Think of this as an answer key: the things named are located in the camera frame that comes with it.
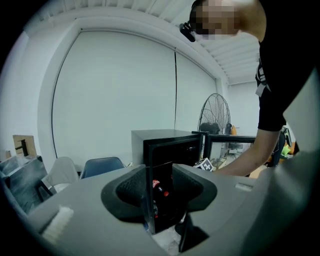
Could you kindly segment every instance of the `chair backrest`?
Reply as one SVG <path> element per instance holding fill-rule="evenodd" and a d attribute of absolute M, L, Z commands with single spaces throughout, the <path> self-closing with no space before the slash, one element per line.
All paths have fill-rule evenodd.
<path fill-rule="evenodd" d="M 118 157 L 91 159 L 85 163 L 80 179 L 105 174 L 122 168 L 125 168 L 125 165 Z"/>
<path fill-rule="evenodd" d="M 74 162 L 69 157 L 63 156 L 55 160 L 51 171 L 43 179 L 51 186 L 55 186 L 57 184 L 77 182 L 79 176 Z"/>

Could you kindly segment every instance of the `white brush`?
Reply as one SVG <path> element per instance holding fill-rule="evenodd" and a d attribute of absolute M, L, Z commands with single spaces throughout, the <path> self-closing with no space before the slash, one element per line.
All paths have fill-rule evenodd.
<path fill-rule="evenodd" d="M 60 206 L 59 212 L 46 227 L 46 229 L 42 233 L 42 237 L 51 244 L 55 245 L 60 235 L 63 233 L 65 227 L 71 220 L 73 214 L 74 210 L 68 207 Z"/>

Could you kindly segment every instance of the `chair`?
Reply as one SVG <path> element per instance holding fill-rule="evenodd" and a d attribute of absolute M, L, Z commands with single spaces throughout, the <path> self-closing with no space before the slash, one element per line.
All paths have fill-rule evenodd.
<path fill-rule="evenodd" d="M 69 157 L 63 156 L 55 160 L 51 171 L 36 185 L 35 189 L 40 200 L 43 202 L 44 199 L 39 191 L 40 187 L 52 196 L 53 193 L 49 190 L 50 187 L 53 187 L 59 193 L 78 180 L 79 176 L 74 162 Z"/>
<path fill-rule="evenodd" d="M 80 180 L 92 176 L 105 174 L 114 170 L 125 168 L 126 166 L 118 157 L 106 157 L 88 160 L 80 175 Z"/>

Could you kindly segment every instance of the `white ceiling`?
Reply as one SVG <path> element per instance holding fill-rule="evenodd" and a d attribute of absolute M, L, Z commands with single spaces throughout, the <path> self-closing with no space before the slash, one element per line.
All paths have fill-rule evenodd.
<path fill-rule="evenodd" d="M 93 7 L 118 7 L 147 13 L 173 26 L 189 20 L 191 5 L 195 0 L 51 0 L 37 14 L 38 22 L 75 9 Z M 255 80 L 258 66 L 258 40 L 247 34 L 223 40 L 198 41 L 225 72 L 230 85 Z"/>

